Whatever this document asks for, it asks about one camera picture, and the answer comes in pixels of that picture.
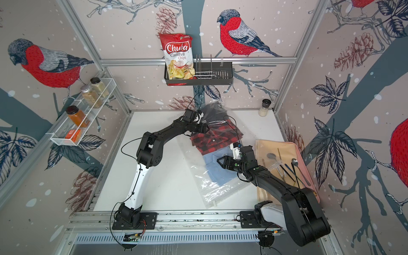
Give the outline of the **grey pinstriped shirt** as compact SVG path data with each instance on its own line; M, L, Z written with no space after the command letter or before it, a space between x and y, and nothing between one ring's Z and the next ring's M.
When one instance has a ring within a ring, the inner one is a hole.
M202 121L209 126L223 124L227 119L227 111L219 102L207 104L201 111L204 114Z

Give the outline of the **light blue cloth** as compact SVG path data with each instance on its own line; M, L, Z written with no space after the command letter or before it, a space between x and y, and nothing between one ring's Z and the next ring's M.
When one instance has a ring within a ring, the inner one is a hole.
M219 186L223 186L229 181L237 178L234 171L223 169L217 162L219 158L224 156L233 156L230 147L225 147L203 156L206 164L206 170L211 181L215 182Z

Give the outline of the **red black plaid shirt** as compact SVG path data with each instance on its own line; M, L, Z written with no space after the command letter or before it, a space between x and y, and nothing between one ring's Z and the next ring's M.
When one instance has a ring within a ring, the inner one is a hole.
M227 119L223 123L212 123L207 133L196 133L190 140L194 147L204 156L228 147L243 138L243 133Z

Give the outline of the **clear plastic vacuum bag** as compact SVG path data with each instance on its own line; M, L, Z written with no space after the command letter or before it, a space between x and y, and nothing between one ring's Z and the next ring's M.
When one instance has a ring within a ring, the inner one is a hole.
M218 101L205 105L202 122L207 133L180 136L177 142L206 208L215 207L248 186L244 176L222 168L223 157L233 157L233 147L254 146L256 134L237 113Z

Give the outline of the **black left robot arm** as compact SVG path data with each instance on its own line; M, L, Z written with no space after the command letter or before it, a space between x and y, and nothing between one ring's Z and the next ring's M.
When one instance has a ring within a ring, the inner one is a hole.
M142 213L143 192L145 180L151 174L150 169L156 167L163 159L164 145L179 135L209 131L209 126L203 120L204 113L200 110L186 109L184 114L175 119L172 124L157 132L145 132L140 138L139 148L134 158L137 161L137 172L132 182L127 198L119 203L117 211L112 211L114 230L154 229L156 213Z

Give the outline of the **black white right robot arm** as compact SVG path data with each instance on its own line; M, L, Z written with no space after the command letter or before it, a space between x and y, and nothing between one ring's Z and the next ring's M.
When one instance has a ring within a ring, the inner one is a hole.
M218 164L243 174L246 181L264 189L280 202L286 229L297 245L302 247L331 233L327 218L311 189L300 189L275 177L258 164L251 146L240 147L239 151L240 159L223 156L217 160Z

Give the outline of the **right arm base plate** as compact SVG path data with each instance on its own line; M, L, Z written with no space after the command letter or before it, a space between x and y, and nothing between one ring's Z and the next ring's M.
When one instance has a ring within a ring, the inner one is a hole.
M271 228L277 225L271 222L267 222L260 212L253 211L240 211L239 221L241 228Z

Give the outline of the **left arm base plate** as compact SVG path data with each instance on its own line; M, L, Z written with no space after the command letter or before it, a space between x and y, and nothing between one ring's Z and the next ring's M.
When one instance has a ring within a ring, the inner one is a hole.
M157 212L135 212L123 214L116 212L114 216L113 230L153 230L156 226Z

